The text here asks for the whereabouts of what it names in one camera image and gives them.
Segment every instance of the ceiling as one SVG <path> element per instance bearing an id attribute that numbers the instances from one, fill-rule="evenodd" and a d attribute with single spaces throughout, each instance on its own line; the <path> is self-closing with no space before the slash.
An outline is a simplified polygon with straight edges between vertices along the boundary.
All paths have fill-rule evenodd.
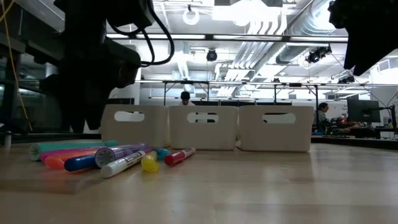
<path id="1" fill-rule="evenodd" d="M 215 1 L 218 0 L 202 0 L 202 1 L 154 1 L 155 11 L 159 16 L 160 20 L 165 24 L 170 33 L 172 34 L 247 34 L 250 32 L 251 24 L 247 24 L 246 26 L 237 26 L 233 21 L 219 21 L 213 20 L 216 12 L 219 9 L 223 9 L 221 6 L 215 6 Z M 314 0 L 314 4 L 316 2 L 328 3 L 330 0 Z M 64 13 L 56 8 L 53 5 L 54 0 L 17 0 L 17 3 L 20 4 L 23 8 L 31 12 L 33 15 L 42 19 L 48 25 L 52 26 L 54 29 L 58 31 L 63 30 L 63 18 L 65 17 Z M 298 16 L 302 9 L 310 2 L 310 0 L 296 0 L 296 4 L 288 4 L 288 2 L 294 2 L 293 0 L 284 0 L 284 12 L 286 14 L 286 23 L 293 24 L 303 22 L 305 20 L 305 16 L 307 15 L 307 11 L 303 11 L 301 16 Z M 187 22 L 183 20 L 183 14 L 187 8 L 187 4 L 190 3 L 192 5 L 192 9 L 197 9 L 199 13 L 199 21 L 195 25 L 188 25 Z M 243 13 L 245 10 L 238 11 L 236 17 Z M 193 13 L 188 13 L 188 18 L 192 18 Z M 280 17 L 279 25 L 282 27 L 282 17 Z M 330 27 L 330 24 L 327 22 L 328 17 L 326 18 L 326 27 Z M 135 30 L 134 26 L 123 26 L 120 27 L 123 31 L 131 31 Z M 283 29 L 280 34 L 289 34 L 289 32 L 293 32 L 291 29 Z M 151 27 L 146 29 L 148 33 L 162 33 L 160 27 L 157 24 L 154 24 Z M 108 33 L 114 33 L 114 31 L 109 27 Z M 336 35 L 336 36 L 347 36 L 347 33 L 344 29 L 334 30 L 329 32 L 328 35 Z M 120 44 L 129 46 L 133 45 L 140 53 L 142 60 L 150 60 L 150 53 L 146 41 L 144 40 L 118 40 Z M 169 43 L 164 40 L 154 40 L 152 41 L 155 49 L 156 59 L 161 60 L 162 58 L 166 58 L 169 53 Z M 234 59 L 239 55 L 242 51 L 242 42 L 222 42 L 222 41 L 200 41 L 200 40 L 187 40 L 181 41 L 176 40 L 176 51 L 185 52 L 186 57 L 181 60 L 181 55 L 176 53 L 174 59 L 160 66 L 151 66 L 149 68 L 143 68 L 142 74 L 146 79 L 156 79 L 159 75 L 171 75 L 174 71 L 179 71 L 181 66 L 186 66 L 189 71 L 204 71 L 204 72 L 216 72 L 216 67 L 218 64 L 228 64 L 234 61 Z M 249 58 L 256 57 L 254 53 L 256 52 L 256 46 L 252 47 L 252 54 L 249 55 Z M 308 68 L 308 64 L 303 62 L 303 59 L 306 55 L 308 55 L 308 51 L 315 49 L 317 46 L 313 45 L 311 47 L 305 47 L 306 50 L 300 52 L 298 56 L 294 58 L 291 62 L 284 65 L 282 70 L 275 72 L 275 74 L 263 75 L 261 72 L 261 67 L 259 64 L 267 65 L 269 63 L 265 58 L 272 55 L 271 50 L 276 45 L 270 44 L 270 48 L 267 52 L 261 53 L 258 55 L 259 61 L 255 67 L 251 68 L 253 72 L 247 72 L 246 77 L 253 78 L 253 75 L 258 73 L 257 82 L 269 82 L 273 77 L 279 77 L 283 79 L 283 82 L 310 82 L 316 80 L 317 82 L 322 81 L 322 77 L 324 80 L 333 75 L 347 75 L 344 74 L 344 69 L 341 64 L 344 63 L 345 60 L 345 52 L 346 52 L 346 44 L 331 44 L 331 49 L 333 51 L 333 55 L 327 55 L 325 58 L 320 60 L 317 64 L 312 65 Z M 205 57 L 208 49 L 216 49 L 218 54 L 218 60 L 215 62 L 207 62 Z M 398 57 L 398 51 L 393 51 L 388 58 Z M 220 70 L 221 75 L 219 78 L 223 78 L 228 72 L 228 68 Z M 368 79 L 369 72 L 366 72 L 364 75 L 358 78 L 358 80 L 366 81 Z"/>

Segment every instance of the orange marker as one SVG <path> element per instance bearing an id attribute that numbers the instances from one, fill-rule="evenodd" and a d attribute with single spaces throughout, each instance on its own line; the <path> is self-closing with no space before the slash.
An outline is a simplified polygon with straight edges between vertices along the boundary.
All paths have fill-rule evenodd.
<path id="1" fill-rule="evenodd" d="M 66 160 L 78 156 L 88 156 L 95 154 L 97 150 L 87 150 L 87 151 L 81 151 L 81 152 L 71 152 L 71 153 L 65 153 L 65 154 L 59 154 L 59 155 L 54 155 L 54 156 L 48 156 L 44 163 L 46 166 L 48 166 L 51 169 L 63 169 L 64 168 L 64 163 Z"/>

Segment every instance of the person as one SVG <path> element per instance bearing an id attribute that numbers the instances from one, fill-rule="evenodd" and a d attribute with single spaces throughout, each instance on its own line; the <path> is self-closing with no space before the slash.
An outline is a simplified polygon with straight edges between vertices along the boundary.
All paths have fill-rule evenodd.
<path id="1" fill-rule="evenodd" d="M 329 105 L 327 103 L 320 103 L 318 106 L 318 120 L 319 123 L 321 123 L 322 121 L 327 120 L 328 118 L 326 118 L 326 114 L 329 110 Z M 314 113 L 314 118 L 313 118 L 313 123 L 316 124 L 317 123 L 317 112 Z"/>
<path id="2" fill-rule="evenodd" d="M 195 106 L 189 99 L 191 98 L 191 95 L 187 91 L 183 91 L 181 93 L 181 102 L 178 103 L 180 106 Z"/>

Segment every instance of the computer monitor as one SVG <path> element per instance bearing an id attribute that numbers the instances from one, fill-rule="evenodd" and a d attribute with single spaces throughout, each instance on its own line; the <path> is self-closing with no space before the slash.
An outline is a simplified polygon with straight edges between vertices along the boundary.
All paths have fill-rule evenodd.
<path id="1" fill-rule="evenodd" d="M 378 110 L 380 106 L 378 101 L 347 100 L 347 106 L 349 121 L 380 123 L 380 110 Z"/>

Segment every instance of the exposed duct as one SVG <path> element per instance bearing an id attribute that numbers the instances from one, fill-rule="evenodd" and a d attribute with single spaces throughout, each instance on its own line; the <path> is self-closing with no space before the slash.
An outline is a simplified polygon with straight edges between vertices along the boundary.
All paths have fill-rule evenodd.
<path id="1" fill-rule="evenodd" d="M 290 27 L 287 35 L 329 35 L 335 28 L 328 23 L 329 2 L 331 0 L 314 0 L 311 6 L 297 19 Z M 278 63 L 287 65 L 297 56 L 306 51 L 306 46 L 287 45 L 285 43 L 275 43 L 269 50 L 269 53 L 261 60 L 257 66 L 259 70 L 267 63 Z"/>

